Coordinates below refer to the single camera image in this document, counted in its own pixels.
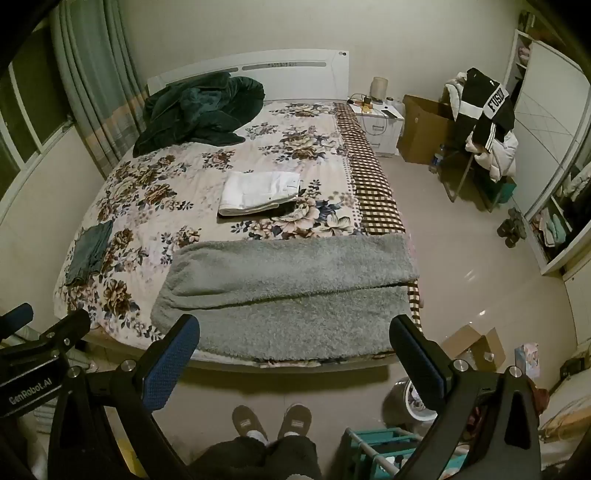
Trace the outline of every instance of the bed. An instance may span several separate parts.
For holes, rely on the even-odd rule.
[[[146,349],[162,337],[151,323],[150,311],[179,248],[203,241],[405,232],[388,181],[347,103],[281,100],[320,95],[345,98],[346,52],[275,50],[209,60],[151,79],[150,93],[176,80],[216,70],[247,70],[240,74],[265,86],[268,100],[263,109],[236,131],[246,141],[228,147],[185,143],[138,158],[127,152],[72,240],[54,291],[57,317],[84,308],[91,316],[94,335],[105,333],[124,345]],[[289,81],[282,83],[282,75]],[[294,81],[299,76],[315,82]],[[254,218],[219,218],[217,206],[230,170],[300,173],[302,190],[295,210],[281,216],[265,217],[263,212]],[[86,285],[66,287],[76,238],[92,225],[111,219],[113,230],[101,272]],[[413,321],[420,326],[417,282],[405,286]],[[392,356],[392,352],[376,352],[363,357],[278,362],[197,350],[193,359],[259,368],[326,364],[358,368],[363,362],[370,366],[372,361]]]

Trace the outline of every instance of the brown slipper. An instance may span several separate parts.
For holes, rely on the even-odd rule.
[[[301,403],[295,403],[287,409],[277,439],[282,439],[287,432],[294,432],[305,437],[312,424],[312,413]]]
[[[267,441],[269,440],[269,437],[267,437],[261,422],[256,417],[254,412],[246,405],[238,405],[236,408],[234,408],[234,411],[232,412],[232,422],[236,427],[238,435],[241,437],[245,437],[246,434],[251,430],[256,430],[261,432]]]

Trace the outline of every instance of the dark pants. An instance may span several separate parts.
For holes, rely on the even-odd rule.
[[[296,435],[268,447],[250,437],[217,443],[189,465],[189,470],[200,480],[285,480],[294,474],[322,478],[316,445]]]

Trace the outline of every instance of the black and white jacket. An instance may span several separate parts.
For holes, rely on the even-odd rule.
[[[454,127],[454,144],[464,149],[470,132],[472,141],[491,150],[493,139],[504,141],[513,130],[515,115],[509,93],[503,86],[477,69],[466,72],[460,110]]]

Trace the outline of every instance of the floral bedspread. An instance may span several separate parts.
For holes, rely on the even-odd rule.
[[[346,142],[334,103],[273,102],[236,131],[239,145],[187,143],[131,158],[111,172],[86,212],[56,282],[54,312],[86,309],[92,328],[146,349],[162,337],[150,312],[174,251],[199,241],[290,239],[366,233]],[[226,172],[296,171],[300,196],[283,216],[218,218]],[[84,286],[66,287],[75,240],[113,220],[102,270]],[[197,351],[194,358],[212,359]]]

